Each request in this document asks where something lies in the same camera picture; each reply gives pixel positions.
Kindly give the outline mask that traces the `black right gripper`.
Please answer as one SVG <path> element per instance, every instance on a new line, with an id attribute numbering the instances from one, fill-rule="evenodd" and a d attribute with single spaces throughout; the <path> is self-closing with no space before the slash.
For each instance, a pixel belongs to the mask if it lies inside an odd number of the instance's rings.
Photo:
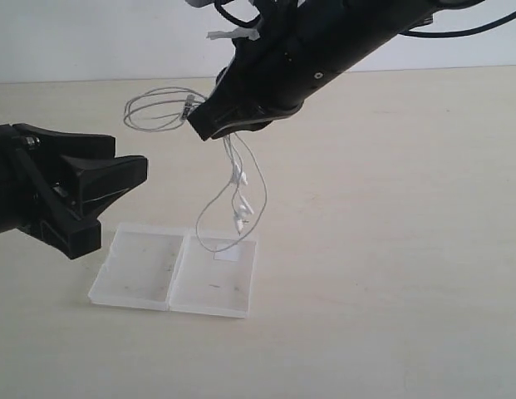
<path id="1" fill-rule="evenodd" d="M 364 12 L 294 12 L 270 18 L 258 37 L 237 37 L 215 97 L 188 117 L 202 141 L 259 131 L 292 116 L 314 92 L 363 58 Z"/>

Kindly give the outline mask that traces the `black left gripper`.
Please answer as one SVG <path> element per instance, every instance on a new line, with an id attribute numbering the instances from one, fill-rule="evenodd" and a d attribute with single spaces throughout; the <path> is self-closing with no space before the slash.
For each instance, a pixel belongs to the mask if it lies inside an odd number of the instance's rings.
<path id="1" fill-rule="evenodd" d="M 0 234 L 23 233 L 69 259 L 101 247 L 104 210 L 147 179 L 143 155 L 115 155 L 111 135 L 0 125 Z"/>

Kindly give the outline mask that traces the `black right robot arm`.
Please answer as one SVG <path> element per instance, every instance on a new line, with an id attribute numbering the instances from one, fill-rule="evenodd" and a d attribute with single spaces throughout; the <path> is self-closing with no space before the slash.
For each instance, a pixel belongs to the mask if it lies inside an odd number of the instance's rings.
<path id="1" fill-rule="evenodd" d="M 258 15 L 242 21 L 214 1 L 237 27 L 230 64 L 210 96 L 189 113 L 202 140 L 239 131 L 259 131 L 300 111 L 304 101 L 397 36 L 467 37 L 516 19 L 516 10 L 480 27 L 422 32 L 441 11 L 476 6 L 475 1 L 358 0 L 254 1 Z"/>

